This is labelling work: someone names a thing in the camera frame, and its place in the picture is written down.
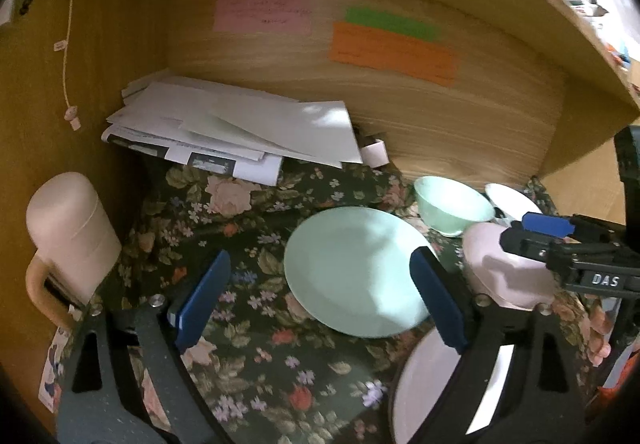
pink bowl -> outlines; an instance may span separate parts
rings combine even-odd
[[[475,293],[485,293],[502,306],[532,310],[553,302],[556,280],[545,264],[505,253],[500,235],[505,227],[474,224],[462,237],[465,274]]]

pink sticky note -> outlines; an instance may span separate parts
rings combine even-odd
[[[310,0],[217,0],[214,31],[310,34]]]

cable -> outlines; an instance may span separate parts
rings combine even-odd
[[[71,124],[71,128],[74,131],[80,128],[80,119],[78,118],[78,106],[71,106],[69,103],[69,96],[66,92],[66,59],[67,52],[69,50],[69,37],[71,36],[71,17],[74,12],[74,0],[69,0],[69,12],[66,19],[66,36],[65,36],[65,48],[62,54],[62,94],[65,97],[66,111],[65,119]]]

floral tablecloth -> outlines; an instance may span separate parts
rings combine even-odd
[[[526,193],[553,212],[536,180]],[[224,248],[231,256],[231,282],[200,342],[182,360],[232,439],[239,444],[386,444],[391,440],[389,388],[432,322],[384,339],[340,334],[305,312],[289,292],[282,265],[287,240],[300,222],[347,205],[405,218],[430,241],[445,268],[463,268],[460,240],[424,226],[411,187],[392,165],[385,171],[359,164],[340,170],[286,160],[275,187],[176,165],[145,200],[120,261],[92,301],[110,309],[135,306],[178,283],[191,272],[190,262],[212,246]],[[580,329],[582,305],[559,293],[554,310],[586,363],[589,327]],[[132,361],[154,424],[169,429],[136,348]],[[581,384],[588,370],[586,365],[580,370]]]

metal bolt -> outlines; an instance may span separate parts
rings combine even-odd
[[[89,307],[89,314],[91,316],[99,316],[102,314],[102,303],[94,303],[91,307]]]
[[[154,294],[149,298],[149,305],[151,307],[162,307],[164,305],[164,296],[162,294]]]
[[[492,302],[491,298],[486,294],[477,294],[474,301],[478,307],[489,307]]]
[[[549,316],[551,314],[551,307],[549,307],[546,303],[538,303],[536,305],[536,310],[543,316]]]

